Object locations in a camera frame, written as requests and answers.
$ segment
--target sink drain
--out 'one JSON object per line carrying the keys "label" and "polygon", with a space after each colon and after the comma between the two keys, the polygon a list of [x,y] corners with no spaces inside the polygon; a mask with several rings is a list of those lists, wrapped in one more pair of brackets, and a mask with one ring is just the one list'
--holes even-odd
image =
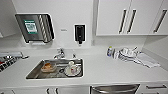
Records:
{"label": "sink drain", "polygon": [[60,73],[63,73],[63,72],[64,72],[64,69],[60,69],[59,72],[60,72]]}

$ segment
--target cup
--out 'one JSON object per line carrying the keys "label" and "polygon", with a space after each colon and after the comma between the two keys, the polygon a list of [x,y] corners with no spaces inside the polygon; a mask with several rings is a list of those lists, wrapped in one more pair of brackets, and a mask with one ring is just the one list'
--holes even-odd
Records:
{"label": "cup", "polygon": [[123,54],[128,54],[128,48],[123,48]]}
{"label": "cup", "polygon": [[71,65],[70,70],[72,74],[75,74],[77,72],[77,65]]}
{"label": "cup", "polygon": [[128,52],[127,52],[127,55],[132,57],[134,54],[134,51],[132,51],[132,49],[129,49]]}

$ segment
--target upper cabinet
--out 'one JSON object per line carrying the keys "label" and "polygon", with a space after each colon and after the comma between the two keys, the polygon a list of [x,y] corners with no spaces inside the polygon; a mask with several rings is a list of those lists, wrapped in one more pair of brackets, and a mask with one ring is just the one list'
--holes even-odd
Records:
{"label": "upper cabinet", "polygon": [[168,35],[168,0],[164,0],[156,16],[150,35]]}
{"label": "upper cabinet", "polygon": [[148,35],[162,0],[99,0],[97,36]]}
{"label": "upper cabinet", "polygon": [[0,0],[0,38],[19,32],[12,0]]}
{"label": "upper cabinet", "polygon": [[96,35],[123,34],[131,0],[99,0]]}

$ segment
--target sink basin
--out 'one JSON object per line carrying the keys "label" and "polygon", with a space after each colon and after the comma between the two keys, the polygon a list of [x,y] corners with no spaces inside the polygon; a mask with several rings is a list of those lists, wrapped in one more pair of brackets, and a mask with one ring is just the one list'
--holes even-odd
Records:
{"label": "sink basin", "polygon": [[[75,65],[80,67],[80,72],[75,76],[68,76],[65,73],[65,68],[69,65],[69,62],[73,61]],[[41,68],[46,64],[55,64],[56,70],[53,72],[42,72]],[[83,60],[82,59],[54,59],[54,60],[42,60],[40,63],[27,75],[26,79],[46,79],[46,78],[72,78],[83,76]]]}

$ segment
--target wall-mounted dispenser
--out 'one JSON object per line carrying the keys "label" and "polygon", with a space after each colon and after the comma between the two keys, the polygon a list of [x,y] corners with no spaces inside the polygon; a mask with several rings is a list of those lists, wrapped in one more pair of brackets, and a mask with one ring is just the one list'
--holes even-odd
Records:
{"label": "wall-mounted dispenser", "polygon": [[82,44],[85,41],[85,25],[75,25],[75,41]]}
{"label": "wall-mounted dispenser", "polygon": [[48,43],[54,39],[51,18],[48,14],[16,14],[15,16],[26,43],[29,41]]}

